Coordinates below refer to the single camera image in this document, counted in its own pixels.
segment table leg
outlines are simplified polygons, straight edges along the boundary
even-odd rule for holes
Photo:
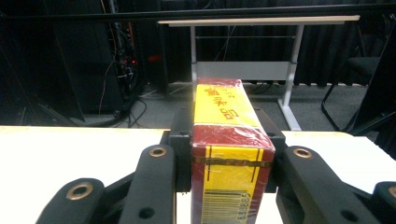
[[[192,100],[195,102],[195,91],[197,86],[197,56],[195,47],[195,26],[190,27],[191,36],[191,84],[192,84]]]
[[[294,117],[293,112],[290,109],[289,102],[291,97],[291,90],[294,82],[294,75],[297,69],[298,53],[300,51],[301,40],[303,37],[304,26],[298,25],[296,31],[296,37],[294,39],[293,51],[291,54],[291,62],[289,65],[288,77],[286,79],[286,91],[282,99],[278,99],[280,109],[282,110],[283,116],[285,116],[286,122],[288,123],[292,131],[300,131],[300,125],[297,119]]]

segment barcode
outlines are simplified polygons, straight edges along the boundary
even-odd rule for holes
[[[206,189],[203,224],[243,224],[248,218],[250,195],[245,190]]]

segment cardboard box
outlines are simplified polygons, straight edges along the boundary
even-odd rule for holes
[[[191,223],[255,223],[274,155],[242,81],[199,78]]]

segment metal rail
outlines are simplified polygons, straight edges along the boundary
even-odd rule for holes
[[[130,12],[115,14],[80,14],[80,15],[48,15],[9,17],[2,14],[0,23],[5,22],[112,22],[112,21],[177,21],[177,20],[209,20],[236,18],[273,18],[302,16],[339,16],[339,15],[370,15],[377,13],[395,13],[396,4],[362,4],[333,5],[308,7],[260,7],[231,8],[210,10],[179,10],[156,12]]]

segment black chair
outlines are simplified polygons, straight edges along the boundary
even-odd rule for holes
[[[361,18],[358,23],[355,23],[355,29],[359,40],[359,45],[357,46],[357,51],[359,54],[356,57],[346,60],[346,67],[349,69],[351,74],[355,75],[353,78],[354,83],[359,83],[363,86],[369,85],[380,60],[380,52],[378,52],[378,50],[376,52],[370,52],[370,56],[368,56],[369,54],[367,53],[364,40],[368,40],[369,42],[376,41],[377,43],[380,43],[379,45],[382,45],[383,48],[388,38],[390,32],[389,27],[391,27],[392,21],[393,15],[383,15],[381,18]],[[325,108],[326,101],[332,93],[334,87],[338,85],[339,79],[339,76],[335,78],[334,83],[330,86],[325,97],[323,98],[321,102],[321,111],[337,132],[347,132],[347,130],[349,130],[350,126],[353,124],[357,112],[350,119],[346,127],[344,129],[340,129]]]

